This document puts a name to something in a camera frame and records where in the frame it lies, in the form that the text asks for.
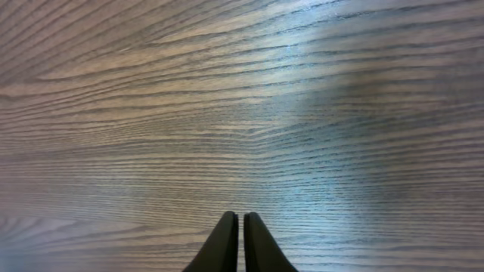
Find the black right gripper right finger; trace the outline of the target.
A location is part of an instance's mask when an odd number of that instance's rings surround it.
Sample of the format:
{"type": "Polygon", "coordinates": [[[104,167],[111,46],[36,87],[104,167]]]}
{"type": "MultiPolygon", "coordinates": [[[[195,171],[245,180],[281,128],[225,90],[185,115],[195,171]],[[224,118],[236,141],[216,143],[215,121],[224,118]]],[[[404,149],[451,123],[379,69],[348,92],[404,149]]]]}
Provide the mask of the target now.
{"type": "Polygon", "coordinates": [[[246,272],[297,272],[255,212],[244,215],[244,255],[246,272]]]}

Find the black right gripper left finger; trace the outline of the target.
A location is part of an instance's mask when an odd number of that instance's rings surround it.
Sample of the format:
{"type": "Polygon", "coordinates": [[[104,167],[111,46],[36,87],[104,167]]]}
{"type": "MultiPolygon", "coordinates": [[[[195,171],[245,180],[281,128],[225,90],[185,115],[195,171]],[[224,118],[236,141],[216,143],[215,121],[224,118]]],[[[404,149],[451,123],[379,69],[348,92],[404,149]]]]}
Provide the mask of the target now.
{"type": "Polygon", "coordinates": [[[237,214],[225,212],[183,272],[236,272],[238,234],[237,214]]]}

